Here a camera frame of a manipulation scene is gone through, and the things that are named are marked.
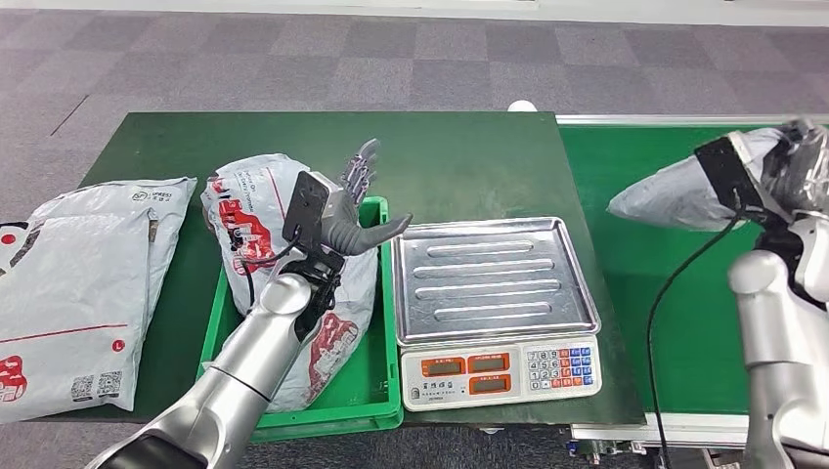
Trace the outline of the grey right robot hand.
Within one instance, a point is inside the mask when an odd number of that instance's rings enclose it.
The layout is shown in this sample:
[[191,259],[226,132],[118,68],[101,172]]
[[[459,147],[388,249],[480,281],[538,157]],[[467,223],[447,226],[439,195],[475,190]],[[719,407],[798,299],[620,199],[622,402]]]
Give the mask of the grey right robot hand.
[[774,130],[778,144],[764,157],[761,184],[787,214],[828,214],[828,128],[807,118]]

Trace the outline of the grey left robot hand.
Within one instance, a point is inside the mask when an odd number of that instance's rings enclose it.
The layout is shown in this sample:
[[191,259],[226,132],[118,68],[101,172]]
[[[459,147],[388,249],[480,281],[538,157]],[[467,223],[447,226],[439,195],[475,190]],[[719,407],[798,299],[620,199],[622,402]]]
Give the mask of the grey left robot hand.
[[380,225],[364,228],[359,222],[358,209],[376,177],[375,164],[380,147],[379,139],[364,142],[348,160],[342,171],[337,191],[327,203],[322,218],[322,243],[343,256],[356,256],[402,234],[414,214]]

